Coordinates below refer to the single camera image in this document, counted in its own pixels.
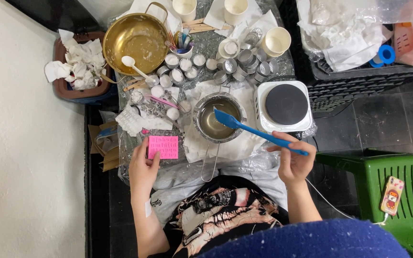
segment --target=person's arm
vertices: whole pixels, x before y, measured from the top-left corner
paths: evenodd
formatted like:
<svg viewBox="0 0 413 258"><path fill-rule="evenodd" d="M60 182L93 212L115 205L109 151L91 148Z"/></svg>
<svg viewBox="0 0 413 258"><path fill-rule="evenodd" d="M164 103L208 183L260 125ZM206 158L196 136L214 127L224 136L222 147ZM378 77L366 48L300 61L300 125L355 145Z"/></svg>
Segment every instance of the person's arm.
<svg viewBox="0 0 413 258"><path fill-rule="evenodd" d="M129 165L130 196L140 258L170 249L167 236L151 204L149 204L151 214L146 216L145 203L149 200L152 185L156 181L160 161L159 151L154 161L145 158L147 144L148 138L145 138L143 143L134 149Z"/></svg>
<svg viewBox="0 0 413 258"><path fill-rule="evenodd" d="M290 136L289 134L272 132L276 138L290 141L288 145L294 150L305 150L307 156L291 152L287 148L272 146L267 151L281 151L280 167L278 175L286 185L288 190L288 214L290 223L311 222L322 220L315 204L313 203L310 192L308 191L305 178L313 168L315 161L316 148L304 141Z"/></svg>

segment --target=white bandage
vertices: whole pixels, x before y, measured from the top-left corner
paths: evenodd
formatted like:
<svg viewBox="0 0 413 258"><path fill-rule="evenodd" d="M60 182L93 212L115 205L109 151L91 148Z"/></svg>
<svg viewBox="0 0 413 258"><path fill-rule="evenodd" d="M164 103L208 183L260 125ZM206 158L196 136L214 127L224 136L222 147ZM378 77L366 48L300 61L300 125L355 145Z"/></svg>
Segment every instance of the white bandage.
<svg viewBox="0 0 413 258"><path fill-rule="evenodd" d="M146 210L146 218L147 218L152 213L151 198L150 197L149 197L149 200L147 202L145 202L145 210Z"/></svg>

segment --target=phone case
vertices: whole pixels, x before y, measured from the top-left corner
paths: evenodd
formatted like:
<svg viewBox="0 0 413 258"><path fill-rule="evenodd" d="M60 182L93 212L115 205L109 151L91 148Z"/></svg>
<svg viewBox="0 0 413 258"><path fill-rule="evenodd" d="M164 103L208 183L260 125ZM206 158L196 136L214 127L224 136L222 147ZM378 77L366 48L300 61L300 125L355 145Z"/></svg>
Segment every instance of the phone case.
<svg viewBox="0 0 413 258"><path fill-rule="evenodd" d="M402 189L404 188L404 182L394 176L388 178L386 184L385 196L383 197L380 209L392 216L396 215L398 210L399 200L401 199Z"/></svg>

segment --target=graphic print shirt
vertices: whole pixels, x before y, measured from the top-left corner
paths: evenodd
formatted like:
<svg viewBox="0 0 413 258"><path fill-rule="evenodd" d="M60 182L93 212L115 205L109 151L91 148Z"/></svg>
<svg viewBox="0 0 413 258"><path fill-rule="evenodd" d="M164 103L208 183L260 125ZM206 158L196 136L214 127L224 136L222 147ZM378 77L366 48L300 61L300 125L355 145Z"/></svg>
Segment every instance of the graphic print shirt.
<svg viewBox="0 0 413 258"><path fill-rule="evenodd" d="M170 250L152 257L197 257L230 240L288 223L288 212L257 185L220 175L178 205L163 229Z"/></svg>

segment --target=black burner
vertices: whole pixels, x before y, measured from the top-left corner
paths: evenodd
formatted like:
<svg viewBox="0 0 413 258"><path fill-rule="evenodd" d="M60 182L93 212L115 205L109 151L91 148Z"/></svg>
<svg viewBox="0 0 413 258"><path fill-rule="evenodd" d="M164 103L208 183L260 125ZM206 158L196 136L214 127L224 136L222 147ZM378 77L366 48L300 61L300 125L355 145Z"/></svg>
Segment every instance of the black burner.
<svg viewBox="0 0 413 258"><path fill-rule="evenodd" d="M296 86L282 84L268 93L265 109L274 122L292 125L307 115L308 101L305 94Z"/></svg>

